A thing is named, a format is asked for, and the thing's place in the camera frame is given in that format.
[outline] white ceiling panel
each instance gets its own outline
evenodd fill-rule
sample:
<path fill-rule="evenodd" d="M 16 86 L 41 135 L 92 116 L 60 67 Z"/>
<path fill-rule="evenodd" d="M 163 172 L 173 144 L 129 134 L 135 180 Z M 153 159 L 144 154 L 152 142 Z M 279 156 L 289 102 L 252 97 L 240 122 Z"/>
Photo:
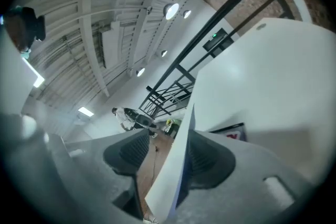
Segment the white ceiling panel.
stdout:
<path fill-rule="evenodd" d="M 36 15 L 45 16 L 47 37 L 33 44 L 29 58 L 45 82 L 39 89 L 34 89 L 31 96 L 57 111 L 66 112 L 74 120 L 79 115 L 78 107 L 88 105 L 94 109 L 93 104 L 104 103 L 107 98 L 104 91 L 113 95 L 129 79 L 127 70 L 132 65 L 145 66 L 155 51 L 161 49 L 162 39 L 177 21 L 167 22 L 163 7 L 173 2 L 183 6 L 185 1 L 15 0 L 13 5 L 32 7 Z M 120 21 L 123 28 L 119 44 L 121 55 L 113 67 L 106 69 L 98 30 L 115 21 Z M 83 22 L 90 22 L 85 30 Z M 85 44 L 90 36 L 93 44 L 89 52 Z M 94 67 L 93 57 L 97 63 Z M 48 122 L 45 127 L 48 132 L 64 135 L 72 130 L 72 122 L 60 119 L 59 122 Z"/>

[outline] metal beam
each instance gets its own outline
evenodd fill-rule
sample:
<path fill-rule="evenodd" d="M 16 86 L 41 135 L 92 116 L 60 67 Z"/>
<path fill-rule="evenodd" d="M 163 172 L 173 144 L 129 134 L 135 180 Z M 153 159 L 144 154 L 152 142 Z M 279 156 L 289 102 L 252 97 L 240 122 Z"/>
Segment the metal beam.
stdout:
<path fill-rule="evenodd" d="M 78 0 L 78 11 L 79 11 L 79 14 L 90 13 L 91 12 L 91 0 Z M 91 16 L 80 18 L 79 28 L 80 28 L 80 32 L 82 35 L 85 53 L 88 57 L 90 67 L 95 76 L 95 79 L 100 89 L 106 94 L 107 97 L 109 97 L 110 94 L 106 88 L 106 84 L 104 82 L 103 76 L 100 71 L 96 52 L 94 50 L 92 27 L 91 27 Z"/>
<path fill-rule="evenodd" d="M 144 7 L 153 6 L 155 1 L 156 0 L 144 0 L 143 6 Z M 127 64 L 128 69 L 131 69 L 133 65 L 135 64 L 135 59 L 134 59 L 135 49 L 136 49 L 136 46 L 138 45 L 140 35 L 144 30 L 148 17 L 149 16 L 147 15 L 147 11 L 145 9 L 141 9 L 139 16 L 138 16 L 138 20 L 136 21 L 135 31 L 134 31 L 133 38 L 132 38 L 131 51 L 130 51 L 129 60 Z"/>
<path fill-rule="evenodd" d="M 180 3 L 180 1 L 181 0 L 173 0 L 173 2 L 179 3 L 180 6 L 182 6 L 181 3 Z M 149 63 L 149 61 L 151 60 L 152 56 L 156 52 L 157 47 L 160 44 L 160 40 L 162 39 L 162 36 L 164 34 L 163 30 L 164 30 L 166 24 L 167 24 L 167 20 L 165 18 L 163 18 L 162 21 L 161 21 L 161 23 L 160 23 L 159 28 L 157 29 L 157 31 L 155 33 L 155 36 L 154 36 L 152 42 L 149 45 L 148 53 L 147 53 L 146 59 L 145 59 L 146 64 Z"/>
<path fill-rule="evenodd" d="M 185 70 L 181 65 L 177 65 L 176 69 L 179 72 L 181 72 L 184 76 L 186 76 L 192 83 L 195 83 L 196 79 L 187 70 Z"/>

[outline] recessed light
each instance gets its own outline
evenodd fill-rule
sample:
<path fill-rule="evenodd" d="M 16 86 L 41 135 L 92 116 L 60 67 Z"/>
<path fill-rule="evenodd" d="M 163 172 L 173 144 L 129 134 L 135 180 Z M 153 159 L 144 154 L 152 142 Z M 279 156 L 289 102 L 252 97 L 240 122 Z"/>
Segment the recessed light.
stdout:
<path fill-rule="evenodd" d="M 139 77 L 145 72 L 145 68 L 141 68 L 139 71 L 136 72 L 136 75 Z"/>
<path fill-rule="evenodd" d="M 179 10 L 179 4 L 167 4 L 163 8 L 163 15 L 167 20 L 170 20 Z"/>
<path fill-rule="evenodd" d="M 83 114 L 89 117 L 94 115 L 90 110 L 86 109 L 84 106 L 82 106 L 78 111 L 82 112 Z"/>
<path fill-rule="evenodd" d="M 37 76 L 37 79 L 34 82 L 34 87 L 36 88 L 40 87 L 40 85 L 44 82 L 44 78 L 34 69 L 34 67 L 30 65 L 30 63 L 25 58 L 22 58 L 22 60 L 23 62 L 26 63 L 26 65 L 28 65 L 31 71 L 34 72 L 34 74 Z"/>
<path fill-rule="evenodd" d="M 189 17 L 189 15 L 191 14 L 191 10 L 186 10 L 184 13 L 183 13 L 183 18 L 184 19 L 187 19 Z"/>

